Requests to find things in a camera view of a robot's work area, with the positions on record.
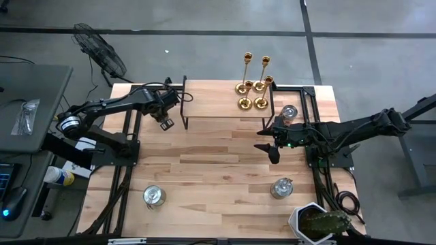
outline hexagonal pot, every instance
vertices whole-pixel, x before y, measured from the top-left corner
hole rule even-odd
[[[304,207],[295,208],[294,211],[292,212],[291,216],[289,217],[289,220],[287,221],[287,223],[292,228],[292,231],[294,232],[294,234],[297,238],[300,238],[300,239],[303,239],[307,242],[310,242],[313,245],[317,245],[317,244],[320,244],[321,242],[331,238],[333,236],[333,234],[330,233],[327,236],[322,237],[322,238],[314,241],[311,238],[308,238],[303,232],[300,231],[300,229],[298,228],[298,219],[300,218],[301,214],[309,208],[316,208],[320,212],[327,212],[325,209],[321,208],[318,204],[311,202]]]

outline plastic bag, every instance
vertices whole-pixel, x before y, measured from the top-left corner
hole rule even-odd
[[[21,110],[16,115],[15,125],[12,129],[11,135],[32,135],[36,110],[39,105],[39,99],[24,102],[21,105]]]

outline keyboard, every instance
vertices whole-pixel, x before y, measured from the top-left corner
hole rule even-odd
[[[16,163],[0,163],[0,202],[14,183],[19,168],[20,165]]]

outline computer mouse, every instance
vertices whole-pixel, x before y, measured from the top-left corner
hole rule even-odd
[[[27,189],[24,187],[11,189],[3,200],[3,206],[1,207],[1,217],[5,221],[14,221],[20,216],[26,194]]]

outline white pot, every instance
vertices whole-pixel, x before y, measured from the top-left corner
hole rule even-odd
[[[325,209],[321,208],[318,204],[311,202],[304,207],[295,208],[294,211],[292,212],[291,216],[289,217],[289,220],[287,221],[287,223],[291,226],[292,231],[294,232],[294,234],[297,238],[308,241],[313,245],[317,245],[317,244],[320,244],[323,241],[331,238],[333,236],[333,233],[330,233],[326,237],[314,242],[314,241],[310,240],[310,238],[308,238],[305,234],[303,234],[303,232],[301,232],[298,229],[298,215],[299,215],[301,210],[303,210],[304,208],[309,207],[309,206],[317,206],[320,210],[322,210],[322,212],[327,212]]]

